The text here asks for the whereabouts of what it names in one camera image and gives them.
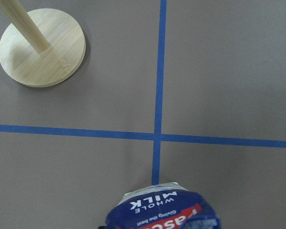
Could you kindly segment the milk carton blue white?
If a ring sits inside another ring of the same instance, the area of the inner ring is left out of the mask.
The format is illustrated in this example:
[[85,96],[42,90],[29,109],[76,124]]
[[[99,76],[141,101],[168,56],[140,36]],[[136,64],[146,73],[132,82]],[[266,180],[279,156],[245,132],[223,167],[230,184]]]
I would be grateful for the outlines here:
[[145,187],[123,196],[106,217],[107,229],[220,229],[221,220],[196,192],[176,182]]

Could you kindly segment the wooden mug tree stand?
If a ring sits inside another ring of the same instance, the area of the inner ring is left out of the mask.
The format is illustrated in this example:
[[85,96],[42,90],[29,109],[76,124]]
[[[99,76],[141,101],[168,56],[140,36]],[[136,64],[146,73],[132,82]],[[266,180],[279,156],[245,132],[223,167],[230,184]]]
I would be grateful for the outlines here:
[[11,21],[0,39],[0,64],[11,79],[48,87],[77,71],[86,40],[71,15],[50,8],[27,12],[18,0],[0,0],[0,9]]

